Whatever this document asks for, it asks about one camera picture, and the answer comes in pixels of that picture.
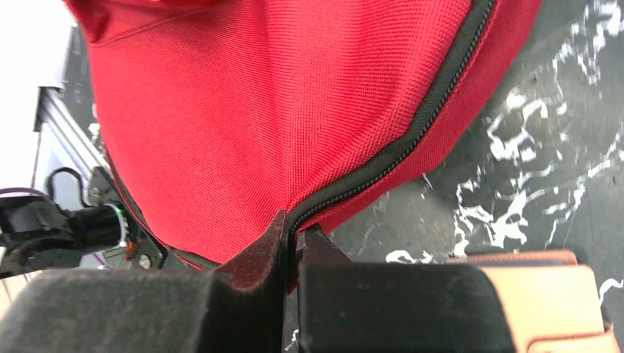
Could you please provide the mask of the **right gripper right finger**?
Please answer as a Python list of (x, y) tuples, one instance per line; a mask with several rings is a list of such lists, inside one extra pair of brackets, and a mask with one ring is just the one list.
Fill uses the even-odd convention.
[(514, 352), (494, 285), (472, 265), (355, 263), (299, 235), (301, 352)]

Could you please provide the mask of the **red student backpack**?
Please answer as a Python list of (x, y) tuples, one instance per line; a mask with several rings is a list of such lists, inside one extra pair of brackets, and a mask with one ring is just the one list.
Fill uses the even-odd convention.
[(434, 169), (539, 1), (68, 1), (134, 216), (224, 263), (280, 212), (329, 231)]

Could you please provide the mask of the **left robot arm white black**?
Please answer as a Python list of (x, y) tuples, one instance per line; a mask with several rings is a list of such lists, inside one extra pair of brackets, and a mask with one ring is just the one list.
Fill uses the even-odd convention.
[(126, 246), (130, 225), (116, 204), (64, 210), (42, 193), (1, 198), (1, 278), (75, 268), (83, 256)]

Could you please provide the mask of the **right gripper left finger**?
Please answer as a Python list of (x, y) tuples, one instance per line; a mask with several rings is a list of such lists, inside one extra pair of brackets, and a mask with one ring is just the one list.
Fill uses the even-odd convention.
[(1, 320), (3, 352), (279, 352), (286, 213), (213, 271), (45, 271)]

